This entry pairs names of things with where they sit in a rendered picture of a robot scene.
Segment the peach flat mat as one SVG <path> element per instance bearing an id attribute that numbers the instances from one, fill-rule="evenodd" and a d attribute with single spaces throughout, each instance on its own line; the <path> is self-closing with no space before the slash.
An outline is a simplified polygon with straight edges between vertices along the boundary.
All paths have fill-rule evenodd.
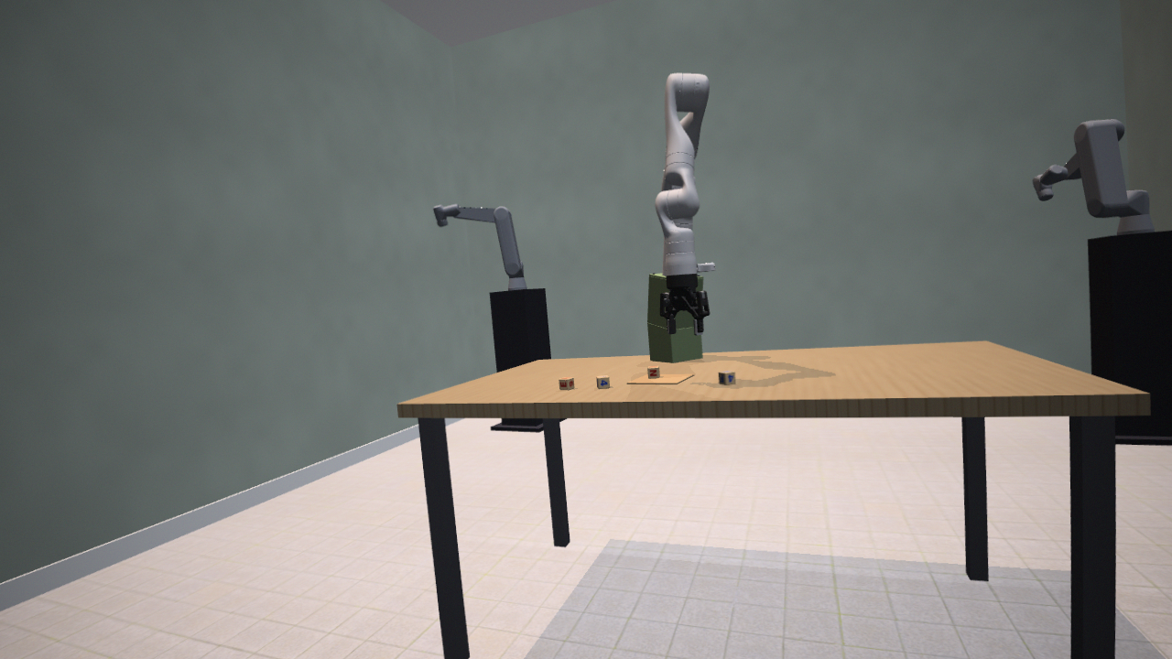
<path id="1" fill-rule="evenodd" d="M 648 375 L 643 375 L 642 378 L 628 381 L 628 383 L 681 383 L 681 381 L 691 376 L 694 374 L 660 374 L 660 378 L 648 379 Z"/>

